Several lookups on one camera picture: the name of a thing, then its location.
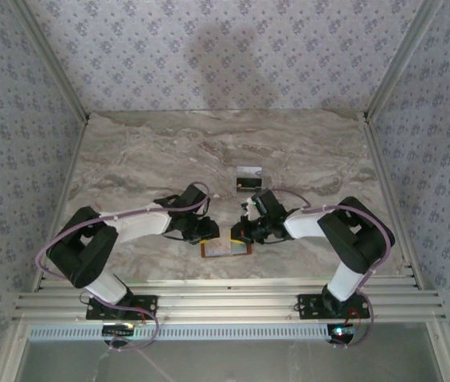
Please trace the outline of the brown leather card holder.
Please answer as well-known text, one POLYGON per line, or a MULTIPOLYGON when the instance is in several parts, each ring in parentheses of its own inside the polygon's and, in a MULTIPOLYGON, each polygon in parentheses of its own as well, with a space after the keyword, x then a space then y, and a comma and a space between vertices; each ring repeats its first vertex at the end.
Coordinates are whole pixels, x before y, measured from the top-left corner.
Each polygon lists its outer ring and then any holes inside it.
MULTIPOLYGON (((214 240, 228 240, 230 243, 232 243, 232 241, 230 239, 226 239, 226 238, 217 238, 214 240)), ((249 244, 250 246, 250 253, 248 255, 252 254, 252 245, 249 244)), ((214 258, 221 258, 221 257, 234 257, 234 256, 240 256, 240 255, 231 255, 230 253, 228 255, 224 255, 224 256, 219 256, 219 257, 205 257, 205 253, 204 253, 204 244, 201 244, 201 257, 204 259, 214 259, 214 258)))

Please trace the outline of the pinkish white credit card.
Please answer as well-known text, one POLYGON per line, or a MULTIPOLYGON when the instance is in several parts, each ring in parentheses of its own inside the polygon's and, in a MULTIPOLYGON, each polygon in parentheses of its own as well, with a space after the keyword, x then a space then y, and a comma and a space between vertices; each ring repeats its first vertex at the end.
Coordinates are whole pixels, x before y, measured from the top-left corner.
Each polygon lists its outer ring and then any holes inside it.
POLYGON ((204 243, 205 257, 228 255, 231 249, 231 243, 228 240, 209 240, 204 243))

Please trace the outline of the small black white card holder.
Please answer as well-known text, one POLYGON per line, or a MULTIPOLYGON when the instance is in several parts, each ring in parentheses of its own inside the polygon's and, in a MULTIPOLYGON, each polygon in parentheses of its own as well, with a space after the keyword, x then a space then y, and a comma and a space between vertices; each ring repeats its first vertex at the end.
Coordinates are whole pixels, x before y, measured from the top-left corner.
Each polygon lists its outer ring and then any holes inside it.
POLYGON ((263 180, 259 177, 237 177, 236 191, 239 192, 256 192, 263 187, 263 180))

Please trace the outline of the small control circuit board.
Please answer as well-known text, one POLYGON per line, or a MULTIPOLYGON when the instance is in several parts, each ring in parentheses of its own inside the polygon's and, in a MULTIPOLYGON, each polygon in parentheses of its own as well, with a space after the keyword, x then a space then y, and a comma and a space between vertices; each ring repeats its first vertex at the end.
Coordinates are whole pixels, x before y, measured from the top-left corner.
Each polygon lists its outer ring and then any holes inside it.
POLYGON ((102 337, 131 337, 135 333, 132 324, 104 324, 101 330, 102 337))
POLYGON ((347 346, 352 342, 358 330, 352 324, 329 324, 327 331, 330 335, 329 343, 347 346))

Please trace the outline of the aluminium cross rail beam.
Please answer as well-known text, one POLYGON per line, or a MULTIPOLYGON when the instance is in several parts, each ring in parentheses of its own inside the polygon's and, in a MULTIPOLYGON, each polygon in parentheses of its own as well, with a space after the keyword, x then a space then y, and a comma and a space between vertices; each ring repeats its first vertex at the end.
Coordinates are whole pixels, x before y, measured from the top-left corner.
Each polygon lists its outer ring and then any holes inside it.
MULTIPOLYGON (((296 322, 299 294, 320 292, 325 279, 194 279, 131 283, 135 294, 158 296, 157 316, 167 324, 296 322)), ((445 318, 440 296, 422 290, 413 277, 373 277, 363 289, 376 322, 429 322, 445 318)), ((81 291, 68 282, 45 280, 35 293, 20 294, 15 320, 81 323, 81 291)))

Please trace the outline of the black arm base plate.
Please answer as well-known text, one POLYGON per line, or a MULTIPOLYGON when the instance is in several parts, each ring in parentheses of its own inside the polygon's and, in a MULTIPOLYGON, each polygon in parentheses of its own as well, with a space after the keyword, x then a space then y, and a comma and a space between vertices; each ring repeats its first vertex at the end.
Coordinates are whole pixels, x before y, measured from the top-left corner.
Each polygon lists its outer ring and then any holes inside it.
MULTIPOLYGON (((128 308, 141 308, 152 315, 156 315, 158 297, 155 295, 126 295, 118 302, 119 306, 126 306, 128 308)), ((95 298, 90 298, 87 303, 86 319, 87 320, 132 320, 132 321, 151 321, 150 316, 146 316, 140 312, 133 312, 130 310, 117 310, 103 305, 95 298)))
POLYGON ((293 306, 300 319, 370 318, 366 299, 353 294, 344 302, 322 294, 299 294, 293 306))

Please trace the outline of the aluminium table side rail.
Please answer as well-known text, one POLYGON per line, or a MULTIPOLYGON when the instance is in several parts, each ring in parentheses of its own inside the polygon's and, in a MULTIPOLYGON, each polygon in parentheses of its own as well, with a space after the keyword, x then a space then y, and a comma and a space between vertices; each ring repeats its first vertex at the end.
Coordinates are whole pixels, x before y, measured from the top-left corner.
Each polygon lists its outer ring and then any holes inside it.
POLYGON ((84 138, 84 132, 86 130, 86 127, 88 125, 88 117, 86 117, 81 126, 80 131, 76 138, 76 143, 72 151, 72 156, 70 158, 70 162, 68 165, 68 169, 65 173, 65 181, 61 189, 61 195, 58 198, 57 205, 54 212, 54 217, 51 221, 51 224, 49 226, 48 235, 47 235, 47 242, 42 245, 41 249, 37 252, 37 254, 34 257, 34 265, 36 266, 36 273, 33 277, 31 291, 37 292, 42 279, 44 277, 45 271, 42 269, 45 265, 45 252, 47 251, 47 244, 56 237, 57 233, 59 232, 58 228, 60 227, 61 218, 63 216, 63 212, 65 210, 65 203, 68 200, 68 193, 70 190, 70 185, 72 182, 72 176, 74 173, 74 169, 76 167, 76 162, 79 156, 81 144, 83 142, 84 138))
POLYGON ((389 169, 386 165, 377 133, 368 121, 367 115, 364 112, 358 113, 358 119, 364 130, 367 146, 374 163, 380 188, 382 190, 382 195, 385 199, 389 217, 393 224, 393 233, 395 234, 397 245, 401 249, 403 259, 407 260, 412 268, 413 277, 415 278, 417 287, 422 290, 426 289, 427 286, 425 277, 421 272, 417 252, 410 239, 409 230, 406 227, 405 219, 402 216, 399 200, 391 182, 389 169))

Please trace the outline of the aluminium lower frame leg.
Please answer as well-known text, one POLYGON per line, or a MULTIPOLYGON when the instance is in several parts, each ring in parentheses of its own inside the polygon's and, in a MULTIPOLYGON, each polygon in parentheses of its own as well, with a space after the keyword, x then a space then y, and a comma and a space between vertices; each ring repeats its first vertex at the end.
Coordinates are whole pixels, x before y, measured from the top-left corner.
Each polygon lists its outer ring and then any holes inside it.
POLYGON ((30 325, 11 325, 0 342, 0 382, 14 382, 29 340, 30 325))
POLYGON ((450 382, 450 327, 439 321, 427 322, 426 326, 442 379, 450 382))

